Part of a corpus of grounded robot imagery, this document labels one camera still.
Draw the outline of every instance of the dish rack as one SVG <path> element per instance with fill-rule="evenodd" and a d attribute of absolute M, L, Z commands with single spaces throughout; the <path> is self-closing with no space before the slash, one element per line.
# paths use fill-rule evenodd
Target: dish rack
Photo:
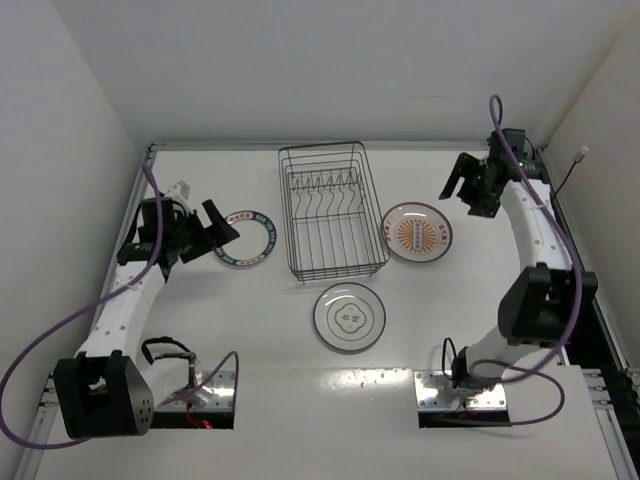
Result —
<path fill-rule="evenodd" d="M 371 276 L 389 260 L 367 152 L 361 142 L 278 152 L 287 261 L 308 282 Z"/>

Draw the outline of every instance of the black wire rack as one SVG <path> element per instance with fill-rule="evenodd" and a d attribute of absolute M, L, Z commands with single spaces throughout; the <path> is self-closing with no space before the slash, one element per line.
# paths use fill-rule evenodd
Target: black wire rack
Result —
<path fill-rule="evenodd" d="M 389 260 L 367 152 L 361 142 L 278 152 L 287 260 L 302 282 L 371 276 Z"/>

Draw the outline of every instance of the white wall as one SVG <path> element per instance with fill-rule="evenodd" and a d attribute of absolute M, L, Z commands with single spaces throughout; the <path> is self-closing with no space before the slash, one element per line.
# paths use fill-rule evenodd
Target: white wall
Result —
<path fill-rule="evenodd" d="M 636 0 L 53 0 L 136 138 L 545 139 Z"/>
<path fill-rule="evenodd" d="M 640 366 L 640 15 L 627 26 L 548 148 L 555 184 L 598 275 L 628 360 Z"/>
<path fill-rule="evenodd" d="M 104 281 L 138 159 L 49 0 L 0 2 L 0 372 Z M 80 320 L 38 349 L 3 411 L 26 435 L 47 372 Z M 0 434 L 0 479 L 19 449 Z"/>

